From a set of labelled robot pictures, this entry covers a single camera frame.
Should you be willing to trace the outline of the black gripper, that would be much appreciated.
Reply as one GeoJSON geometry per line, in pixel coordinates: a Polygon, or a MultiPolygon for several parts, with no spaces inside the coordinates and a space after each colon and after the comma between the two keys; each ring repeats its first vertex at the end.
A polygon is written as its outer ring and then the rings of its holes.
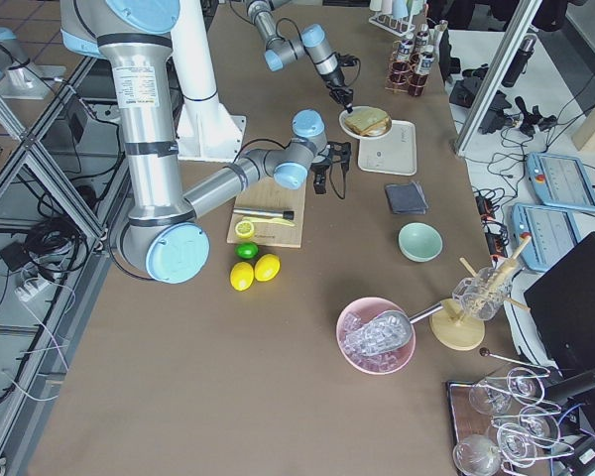
{"type": "Polygon", "coordinates": [[[346,112],[353,112],[353,90],[345,83],[345,77],[340,68],[336,68],[324,76],[324,83],[329,95],[335,102],[343,102],[346,112]]]}
{"type": "Polygon", "coordinates": [[[314,173],[313,189],[316,194],[326,194],[326,173],[331,165],[331,159],[322,159],[310,165],[310,170],[314,173]]]}

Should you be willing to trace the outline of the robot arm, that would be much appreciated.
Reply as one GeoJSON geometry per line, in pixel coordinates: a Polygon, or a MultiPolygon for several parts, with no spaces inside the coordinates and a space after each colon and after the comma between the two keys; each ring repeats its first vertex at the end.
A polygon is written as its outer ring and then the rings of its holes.
{"type": "Polygon", "coordinates": [[[217,98],[200,5],[195,1],[64,1],[65,46],[112,69],[134,206],[119,236],[123,258],[152,279],[178,284],[204,266],[209,241],[197,218],[264,177],[297,189],[325,152],[320,115],[293,120],[289,144],[238,155],[190,189],[179,153],[215,152],[240,129],[217,98]]]}
{"type": "Polygon", "coordinates": [[[269,70],[278,71],[285,66],[308,57],[329,90],[331,98],[347,112],[352,111],[353,90],[346,83],[340,63],[341,56],[331,47],[323,28],[312,24],[294,39],[279,32],[279,22],[272,12],[287,1],[246,1],[249,21],[256,27],[265,44],[265,61],[269,70]]]}

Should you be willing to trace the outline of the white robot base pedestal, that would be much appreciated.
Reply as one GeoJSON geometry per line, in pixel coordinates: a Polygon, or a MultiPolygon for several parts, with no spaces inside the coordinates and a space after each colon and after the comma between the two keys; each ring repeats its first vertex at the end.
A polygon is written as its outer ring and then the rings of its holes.
{"type": "Polygon", "coordinates": [[[230,114],[221,103],[198,1],[181,1],[171,31],[173,58],[183,107],[177,127],[178,157],[225,163],[241,148],[244,116],[230,114]]]}

